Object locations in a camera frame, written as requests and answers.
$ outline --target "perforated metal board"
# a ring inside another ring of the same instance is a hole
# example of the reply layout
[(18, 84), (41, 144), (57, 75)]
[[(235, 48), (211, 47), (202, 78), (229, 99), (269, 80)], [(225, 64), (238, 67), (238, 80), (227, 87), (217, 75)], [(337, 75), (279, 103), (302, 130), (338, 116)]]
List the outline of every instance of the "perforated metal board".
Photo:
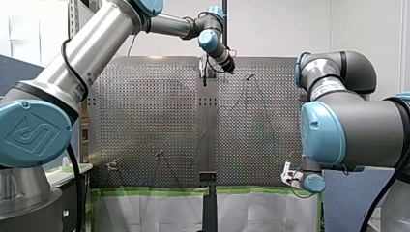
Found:
[[(212, 163), (218, 185), (282, 186), (284, 162), (301, 163), (295, 59), (236, 64), (235, 75), (203, 87), (196, 57), (114, 59), (89, 99), (92, 186), (197, 187), (198, 171)], [(204, 108), (205, 96), (217, 106)], [(109, 171), (115, 160), (119, 169)]]
[(198, 186), (197, 78), (196, 57), (111, 61), (89, 99), (94, 188)]
[(235, 61), (235, 75), (224, 74), (219, 82), (218, 185), (282, 186), (285, 161), (301, 164), (296, 60)]

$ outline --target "green tape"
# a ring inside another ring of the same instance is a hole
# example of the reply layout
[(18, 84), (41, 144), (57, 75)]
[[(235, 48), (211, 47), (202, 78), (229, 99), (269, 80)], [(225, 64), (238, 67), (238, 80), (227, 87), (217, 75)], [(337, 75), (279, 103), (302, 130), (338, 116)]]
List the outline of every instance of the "green tape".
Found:
[[(82, 163), (82, 164), (79, 165), (79, 169), (83, 170), (83, 169), (85, 169), (89, 166), (91, 166), (91, 164)], [(51, 168), (51, 169), (47, 170), (46, 173), (51, 173), (51, 172), (55, 172), (55, 171), (58, 171), (58, 170), (60, 170), (60, 167), (54, 167), (54, 168)], [(74, 173), (72, 166), (67, 166), (67, 167), (63, 168), (62, 171), (67, 172), (67, 173)]]
[(317, 232), (320, 231), (320, 225), (322, 223), (322, 194), (317, 195), (317, 225), (316, 229)]
[[(294, 189), (298, 195), (307, 196), (309, 192), (301, 189)], [(97, 201), (102, 197), (110, 196), (203, 196), (209, 193), (207, 188), (149, 188), (149, 187), (119, 187), (119, 188), (96, 188), (90, 191), (90, 203), (87, 204), (87, 211), (90, 212), (91, 232), (95, 232), (96, 207)], [(293, 194), (291, 188), (274, 188), (274, 187), (257, 187), (257, 186), (236, 186), (236, 187), (217, 187), (217, 195), (229, 194), (249, 194), (249, 193), (266, 193), (266, 194)], [(317, 197), (317, 231), (320, 231), (321, 223), (321, 203), (322, 196)]]
[[(302, 196), (311, 195), (310, 192), (293, 189), (293, 191)], [(280, 194), (290, 195), (293, 194), (291, 188), (281, 187), (256, 187), (256, 186), (237, 186), (237, 187), (217, 187), (217, 195), (234, 195), (234, 194), (249, 194), (249, 193), (267, 193), (267, 194)]]

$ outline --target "blue joint cap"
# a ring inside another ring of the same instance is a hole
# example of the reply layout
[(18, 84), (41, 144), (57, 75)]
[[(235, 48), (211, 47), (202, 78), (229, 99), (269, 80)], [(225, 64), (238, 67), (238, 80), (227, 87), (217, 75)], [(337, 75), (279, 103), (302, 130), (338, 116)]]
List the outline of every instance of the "blue joint cap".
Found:
[(220, 8), (219, 6), (212, 6), (208, 8), (208, 12), (219, 16), (220, 19), (223, 19), (223, 16), (224, 16), (223, 9)]
[(217, 33), (211, 29), (206, 29), (199, 34), (198, 42), (205, 52), (210, 53), (217, 48), (220, 40), (218, 40)]
[(322, 193), (326, 188), (326, 182), (323, 177), (317, 174), (311, 174), (305, 177), (304, 189), (311, 193)]
[(304, 104), (301, 112), (303, 152), (316, 162), (341, 164), (346, 153), (346, 139), (340, 120), (324, 102)]
[(67, 114), (47, 101), (0, 106), (0, 165), (34, 167), (59, 157), (72, 138)]
[(304, 57), (307, 54), (301, 54), (300, 56), (298, 56), (298, 59), (296, 60), (296, 70), (295, 70), (295, 81), (296, 81), (296, 86), (298, 88), (303, 88), (302, 87), (302, 82), (301, 82), (301, 78), (302, 78), (302, 74), (301, 74), (301, 63), (304, 60)]
[(163, 0), (132, 0), (143, 13), (149, 17), (155, 17), (162, 12)]
[(410, 100), (410, 91), (399, 93), (396, 97), (403, 99), (403, 100)]

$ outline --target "robotic arm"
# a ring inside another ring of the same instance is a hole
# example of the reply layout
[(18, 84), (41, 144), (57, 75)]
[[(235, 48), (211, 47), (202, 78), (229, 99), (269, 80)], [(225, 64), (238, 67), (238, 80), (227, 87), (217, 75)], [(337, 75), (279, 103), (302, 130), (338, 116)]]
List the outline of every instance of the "robotic arm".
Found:
[[(212, 7), (193, 20), (160, 14), (162, 5), (162, 0), (107, 0), (72, 40), (63, 43), (61, 54), (36, 79), (18, 82), (0, 100), (2, 229), (62, 231), (62, 193), (50, 189), (41, 165), (66, 148), (73, 157), (69, 144), (78, 105), (130, 34), (146, 30), (185, 40), (199, 37), (209, 56), (225, 71), (234, 71), (235, 63), (220, 42), (220, 8)], [(79, 181), (77, 192), (80, 196)], [(83, 202), (77, 203), (81, 209)], [(25, 219), (29, 217), (47, 218), (47, 223)]]
[(234, 71), (234, 60), (220, 42), (221, 8), (211, 7), (196, 20), (161, 10), (160, 0), (109, 0), (36, 79), (17, 83), (0, 101), (0, 122), (6, 125), (0, 131), (0, 165), (39, 166), (61, 155), (79, 103), (131, 33), (145, 29), (184, 40), (199, 36), (202, 49), (225, 71)]
[(322, 169), (361, 171), (403, 162), (410, 141), (408, 96), (366, 101), (375, 90), (376, 74), (365, 56), (350, 51), (303, 54), (296, 83), (307, 91), (308, 101), (300, 120), (303, 169), (289, 172), (285, 165), (286, 184), (297, 182), (293, 186), (319, 193), (325, 189)]

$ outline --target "wire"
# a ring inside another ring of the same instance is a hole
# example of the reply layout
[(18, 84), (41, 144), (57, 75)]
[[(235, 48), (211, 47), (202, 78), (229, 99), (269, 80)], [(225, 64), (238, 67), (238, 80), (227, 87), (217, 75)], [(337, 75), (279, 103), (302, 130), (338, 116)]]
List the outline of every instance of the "wire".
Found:
[(70, 161), (73, 165), (73, 172), (75, 178), (75, 187), (76, 187), (76, 197), (77, 197), (77, 219), (76, 219), (76, 227), (75, 231), (81, 232), (82, 231), (82, 218), (83, 218), (83, 191), (82, 191), (82, 181), (81, 181), (81, 174), (79, 172), (78, 162), (75, 158), (75, 153), (72, 147), (72, 144), (69, 144), (67, 147), (67, 153), (69, 154)]
[(202, 15), (210, 15), (212, 16), (214, 19), (217, 20), (217, 22), (220, 24), (220, 28), (223, 28), (223, 23), (220, 20), (220, 17), (217, 14), (214, 13), (209, 13), (209, 12), (201, 12), (198, 14), (198, 17), (202, 17)]
[(206, 63), (205, 63), (205, 70), (209, 66), (215, 73), (226, 73), (226, 71), (218, 71), (214, 68), (213, 65), (211, 65), (211, 62), (209, 61), (209, 54), (206, 55)]
[(403, 169), (409, 164), (409, 160), (410, 160), (410, 147), (407, 149), (405, 155), (398, 162), (398, 165), (395, 168), (395, 172), (390, 177), (389, 181), (380, 190), (379, 194), (377, 194), (376, 198), (374, 198), (373, 202), (368, 208), (365, 219), (363, 220), (360, 232), (366, 232), (368, 222), (370, 221), (370, 218), (373, 215), (374, 210), (376, 209), (380, 200), (384, 197), (384, 195), (387, 193), (387, 191), (390, 189), (390, 187), (393, 185), (393, 183), (397, 179), (398, 174), (400, 174), (403, 171)]
[[(244, 92), (246, 92), (246, 89), (245, 89), (245, 87), (246, 87), (246, 81), (249, 81), (249, 80), (250, 80), (252, 77), (254, 77), (254, 76), (255, 76), (254, 73), (247, 75), (247, 77), (244, 79), (244, 81), (243, 81), (243, 83), (242, 83), (242, 91), (241, 91), (241, 94), (240, 94), (239, 98), (236, 100), (235, 104), (234, 104), (230, 109), (227, 110), (227, 112), (232, 111), (232, 110), (235, 109), (235, 107), (239, 104), (240, 100), (242, 99), (242, 96), (244, 95)], [(225, 105), (220, 105), (220, 106), (217, 108), (217, 111), (219, 111), (220, 108), (222, 108), (222, 107), (226, 107), (226, 106), (225, 106)], [(196, 153), (198, 153), (199, 146), (201, 145), (202, 140), (203, 140), (204, 137), (208, 134), (209, 130), (210, 130), (216, 123), (217, 123), (217, 118), (215, 119), (214, 123), (212, 123), (212, 125), (209, 126), (208, 129), (206, 129), (206, 131), (204, 132), (204, 134), (202, 134), (201, 138), (199, 138), (199, 141), (198, 141), (198, 143), (197, 143), (197, 145), (196, 145), (196, 149), (195, 149), (195, 152), (196, 152)], [(192, 163), (190, 164), (190, 167), (192, 167), (194, 163), (195, 163), (195, 159), (194, 159), (194, 160), (192, 161)]]
[(87, 87), (87, 84), (84, 82), (84, 80), (81, 78), (81, 76), (78, 74), (78, 72), (70, 64), (69, 58), (67, 57), (66, 46), (70, 40), (71, 39), (66, 39), (61, 44), (61, 55), (63, 56), (64, 63), (66, 64), (66, 67), (69, 70), (69, 72), (81, 83), (83, 91), (84, 91), (81, 101), (84, 101), (88, 96), (88, 87)]
[[(292, 182), (294, 182), (294, 181), (299, 181), (299, 182), (300, 182), (299, 179), (295, 179), (295, 174), (296, 174), (297, 172), (300, 172), (301, 170), (302, 170), (302, 167), (299, 167), (297, 170), (295, 170), (295, 172), (293, 172), (292, 179), (290, 179), (290, 186), (292, 186)], [(311, 197), (314, 195), (314, 193), (312, 193), (311, 195), (308, 195), (308, 196), (301, 196), (301, 195), (299, 195), (299, 194), (296, 194), (296, 192), (295, 192), (295, 190), (294, 190), (293, 188), (291, 188), (290, 190), (292, 191), (292, 193), (293, 193), (296, 197), (301, 198), (301, 199), (308, 199), (308, 198), (311, 198)]]
[(138, 33), (136, 33), (132, 38), (132, 42), (131, 42), (131, 45), (130, 45), (130, 48), (129, 48), (129, 52), (127, 53), (127, 56), (130, 56), (130, 52), (131, 52), (131, 49), (133, 47), (133, 43), (135, 42), (136, 35), (138, 35)]
[(270, 127), (271, 127), (271, 133), (272, 133), (272, 134), (275, 134), (275, 132), (274, 132), (274, 125), (272, 124), (271, 117), (269, 116), (268, 107), (266, 106), (265, 97), (264, 97), (262, 91), (261, 91), (260, 88), (259, 88), (259, 83), (258, 83), (258, 81), (257, 81), (257, 78), (255, 78), (255, 83), (256, 83), (257, 91), (259, 92), (259, 95), (260, 95), (260, 97), (261, 97), (261, 99), (262, 99), (263, 108), (264, 108), (264, 110), (265, 110), (265, 115), (266, 115), (266, 117), (268, 118), (268, 122), (269, 122), (269, 125), (270, 125)]
[(342, 164), (341, 167), (343, 167), (343, 171), (342, 171), (343, 174), (345, 176), (348, 176), (350, 173), (349, 173), (349, 170), (347, 169), (346, 165)]

